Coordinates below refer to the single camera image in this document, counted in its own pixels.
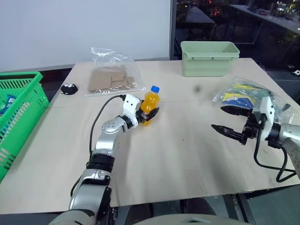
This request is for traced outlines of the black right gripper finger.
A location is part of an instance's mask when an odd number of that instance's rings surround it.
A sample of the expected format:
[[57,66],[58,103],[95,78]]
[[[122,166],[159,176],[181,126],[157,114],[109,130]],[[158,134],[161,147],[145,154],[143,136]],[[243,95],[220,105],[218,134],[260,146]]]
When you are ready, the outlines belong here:
[[241,116],[248,117],[249,115],[252,114],[252,109],[241,108],[233,105],[222,106],[221,110],[231,115],[237,115],[237,116],[241,115]]
[[214,124],[212,124],[211,127],[215,129],[218,133],[237,141],[241,141],[244,137],[242,133],[238,133],[229,127]]

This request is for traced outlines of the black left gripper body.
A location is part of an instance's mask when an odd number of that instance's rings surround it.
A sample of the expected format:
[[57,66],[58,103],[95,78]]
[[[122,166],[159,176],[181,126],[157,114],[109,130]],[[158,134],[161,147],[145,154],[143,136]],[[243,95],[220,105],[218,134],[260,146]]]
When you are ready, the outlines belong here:
[[148,115],[141,109],[136,111],[135,117],[136,117],[138,123],[145,123],[145,122],[149,121]]

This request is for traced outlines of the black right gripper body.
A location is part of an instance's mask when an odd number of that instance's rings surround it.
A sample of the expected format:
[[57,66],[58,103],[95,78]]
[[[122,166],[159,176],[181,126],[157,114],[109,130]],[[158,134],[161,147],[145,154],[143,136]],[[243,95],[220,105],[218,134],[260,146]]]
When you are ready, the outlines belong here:
[[261,131],[263,130],[266,122],[266,115],[264,113],[258,113],[257,115],[258,119],[255,114],[251,112],[247,114],[247,122],[242,130],[243,138],[241,140],[241,144],[245,145],[249,138],[255,138],[258,140],[258,137],[261,135]]

